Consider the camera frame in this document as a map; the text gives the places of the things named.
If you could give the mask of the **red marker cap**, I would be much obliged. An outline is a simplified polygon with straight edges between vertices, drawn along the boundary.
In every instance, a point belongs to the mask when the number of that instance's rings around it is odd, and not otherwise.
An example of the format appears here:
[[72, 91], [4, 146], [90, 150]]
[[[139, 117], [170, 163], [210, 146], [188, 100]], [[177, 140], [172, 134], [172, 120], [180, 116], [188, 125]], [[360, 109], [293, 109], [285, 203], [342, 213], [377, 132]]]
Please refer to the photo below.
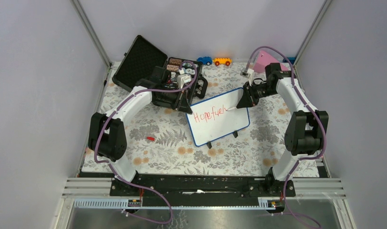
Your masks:
[[150, 137], [150, 136], [148, 136], [146, 139], [150, 140], [150, 141], [155, 141], [155, 138], [154, 137]]

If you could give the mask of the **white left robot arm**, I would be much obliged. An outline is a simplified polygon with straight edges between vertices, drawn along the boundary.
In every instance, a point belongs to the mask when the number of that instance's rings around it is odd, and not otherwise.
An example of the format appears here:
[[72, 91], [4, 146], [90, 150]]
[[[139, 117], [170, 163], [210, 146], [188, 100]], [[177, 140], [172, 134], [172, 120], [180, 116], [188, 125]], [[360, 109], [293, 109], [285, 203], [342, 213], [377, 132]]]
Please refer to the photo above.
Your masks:
[[191, 104], [190, 96], [201, 92], [206, 84], [199, 84], [201, 75], [196, 66], [178, 67], [171, 72], [156, 68], [147, 79], [141, 79], [131, 93], [113, 109], [91, 118], [88, 147], [94, 151], [97, 163], [106, 163], [116, 179], [122, 181], [121, 190], [128, 196], [139, 191], [134, 180], [137, 171], [127, 158], [125, 126], [146, 106], [154, 104], [183, 113], [188, 122], [195, 146], [212, 147], [212, 142], [250, 125], [248, 108], [250, 83], [201, 102]]

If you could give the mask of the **blue framed whiteboard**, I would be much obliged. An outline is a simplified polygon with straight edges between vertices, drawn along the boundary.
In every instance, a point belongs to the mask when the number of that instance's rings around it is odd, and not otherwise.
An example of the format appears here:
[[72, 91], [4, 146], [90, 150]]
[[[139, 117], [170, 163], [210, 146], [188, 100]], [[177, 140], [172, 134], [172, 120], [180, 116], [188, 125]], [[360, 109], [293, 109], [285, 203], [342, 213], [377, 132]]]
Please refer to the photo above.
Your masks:
[[186, 117], [195, 146], [206, 145], [250, 125], [247, 108], [227, 111], [236, 107], [242, 95], [243, 89], [236, 88], [191, 106], [193, 113]]

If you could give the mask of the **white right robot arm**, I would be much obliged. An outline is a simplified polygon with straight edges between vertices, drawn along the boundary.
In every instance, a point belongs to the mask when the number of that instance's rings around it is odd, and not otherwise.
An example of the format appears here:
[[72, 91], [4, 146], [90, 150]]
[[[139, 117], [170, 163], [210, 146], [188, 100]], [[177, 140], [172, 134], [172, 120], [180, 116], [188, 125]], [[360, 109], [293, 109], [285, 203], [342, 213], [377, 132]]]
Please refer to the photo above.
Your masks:
[[266, 193], [276, 197], [284, 190], [282, 181], [290, 179], [301, 161], [323, 156], [329, 116], [310, 103], [293, 69], [284, 71], [279, 63], [271, 63], [266, 66], [265, 75], [266, 79], [260, 80], [248, 74], [237, 107], [254, 107], [260, 99], [278, 94], [289, 108], [291, 118], [284, 134], [285, 152], [269, 171], [273, 178], [265, 183]]

